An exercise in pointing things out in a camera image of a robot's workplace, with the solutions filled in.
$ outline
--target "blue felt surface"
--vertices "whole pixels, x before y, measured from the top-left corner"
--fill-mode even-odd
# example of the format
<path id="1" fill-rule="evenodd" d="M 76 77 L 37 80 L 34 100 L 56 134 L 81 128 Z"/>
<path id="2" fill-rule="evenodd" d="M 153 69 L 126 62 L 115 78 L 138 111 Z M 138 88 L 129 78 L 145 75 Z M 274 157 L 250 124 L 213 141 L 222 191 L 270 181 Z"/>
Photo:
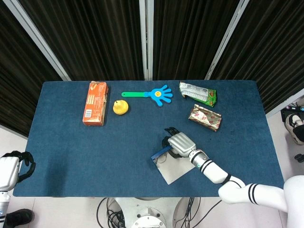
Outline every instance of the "blue felt surface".
<path id="1" fill-rule="evenodd" d="M 225 171 L 246 184 L 282 187 L 283 178 L 253 81 L 187 81 L 216 89 L 214 108 L 182 98 L 178 81 L 108 81 L 104 126 L 82 123 L 89 82 L 46 82 L 37 105 L 26 150 L 37 163 L 34 174 L 18 184 L 15 196 L 209 197 L 221 185 L 193 169 L 167 185 L 151 156 L 176 127 L 187 134 Z M 129 111 L 113 113 L 123 91 L 151 91 L 164 84 L 171 104 L 158 107 L 150 98 L 124 98 Z M 195 103 L 222 114 L 218 132 L 188 120 Z M 27 170 L 22 165 L 21 173 Z"/>

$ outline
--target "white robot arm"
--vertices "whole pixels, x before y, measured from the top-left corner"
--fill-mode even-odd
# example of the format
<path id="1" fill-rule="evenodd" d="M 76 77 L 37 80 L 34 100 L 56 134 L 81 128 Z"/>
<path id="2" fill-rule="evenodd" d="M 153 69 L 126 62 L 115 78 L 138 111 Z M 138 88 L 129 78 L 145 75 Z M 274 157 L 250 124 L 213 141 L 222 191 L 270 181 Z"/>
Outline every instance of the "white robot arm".
<path id="1" fill-rule="evenodd" d="M 195 143 L 184 133 L 171 131 L 168 143 L 181 157 L 188 157 L 209 180 L 222 184 L 218 195 L 228 204 L 253 203 L 288 212 L 287 227 L 304 227 L 304 176 L 286 181 L 284 190 L 262 184 L 245 185 L 239 178 L 222 170 L 206 153 L 196 149 Z"/>
<path id="2" fill-rule="evenodd" d="M 24 160 L 26 166 L 28 166 L 29 163 L 31 163 L 31 166 L 27 173 L 19 176 L 19 168 L 22 160 Z M 36 164 L 29 152 L 20 153 L 13 151 L 0 158 L 0 228 L 3 227 L 10 203 L 8 191 L 12 190 L 16 183 L 30 177 L 35 167 Z"/>

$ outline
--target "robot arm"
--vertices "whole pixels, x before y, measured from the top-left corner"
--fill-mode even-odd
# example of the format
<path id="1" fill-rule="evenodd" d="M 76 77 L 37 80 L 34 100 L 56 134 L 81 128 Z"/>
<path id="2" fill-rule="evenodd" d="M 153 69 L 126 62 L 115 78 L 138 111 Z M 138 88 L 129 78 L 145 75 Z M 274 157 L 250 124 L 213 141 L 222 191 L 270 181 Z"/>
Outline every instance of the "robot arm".
<path id="1" fill-rule="evenodd" d="M 204 151 L 196 149 L 195 143 L 184 133 L 177 130 L 170 133 L 172 137 L 168 139 L 168 143 L 174 152 L 182 157 L 188 157 L 213 183 L 223 185 L 219 188 L 218 195 L 225 203 L 253 203 L 287 212 L 282 189 L 260 184 L 245 185 L 239 178 L 222 170 Z"/>
<path id="2" fill-rule="evenodd" d="M 31 163 L 31 166 L 27 173 L 19 176 L 19 168 L 22 160 L 24 160 L 26 166 L 29 166 L 29 163 Z M 17 183 L 30 177 L 35 167 L 36 163 L 34 163 L 34 159 L 29 152 L 20 153 L 13 151 L 0 158 L 0 228 L 3 227 L 10 203 L 8 191 L 12 190 Z"/>

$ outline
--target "green handle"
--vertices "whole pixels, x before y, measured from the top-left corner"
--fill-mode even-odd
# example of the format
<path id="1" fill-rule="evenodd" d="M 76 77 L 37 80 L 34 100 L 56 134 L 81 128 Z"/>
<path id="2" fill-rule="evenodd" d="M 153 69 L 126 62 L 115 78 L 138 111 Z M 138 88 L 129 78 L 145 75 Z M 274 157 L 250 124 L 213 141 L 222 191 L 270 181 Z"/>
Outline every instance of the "green handle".
<path id="1" fill-rule="evenodd" d="M 123 97 L 144 97 L 144 92 L 122 92 Z"/>

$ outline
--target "white floor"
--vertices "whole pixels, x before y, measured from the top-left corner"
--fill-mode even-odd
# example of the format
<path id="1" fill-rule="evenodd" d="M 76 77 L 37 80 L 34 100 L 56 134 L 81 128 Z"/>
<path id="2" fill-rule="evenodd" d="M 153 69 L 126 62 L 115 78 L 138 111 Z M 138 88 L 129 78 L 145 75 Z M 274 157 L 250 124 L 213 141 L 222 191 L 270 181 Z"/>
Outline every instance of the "white floor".
<path id="1" fill-rule="evenodd" d="M 276 153 L 284 179 L 294 175 L 304 175 L 304 163 L 298 163 L 294 156 L 304 152 L 304 146 L 293 143 L 284 128 L 280 113 L 268 119 Z M 12 150 L 24 151 L 26 140 L 0 129 L 0 156 Z M 29 208 L 35 212 L 35 219 L 21 228 L 98 228 L 96 208 L 102 198 L 25 198 L 12 197 L 9 212 Z M 176 208 L 176 220 L 183 217 L 188 199 L 182 199 Z M 192 225 L 217 202 L 219 198 L 202 198 L 198 216 Z M 99 218 L 107 228 L 105 207 L 101 207 Z M 286 227 L 287 215 L 275 209 L 251 204 L 228 205 L 220 203 L 214 208 L 198 228 L 280 228 Z"/>

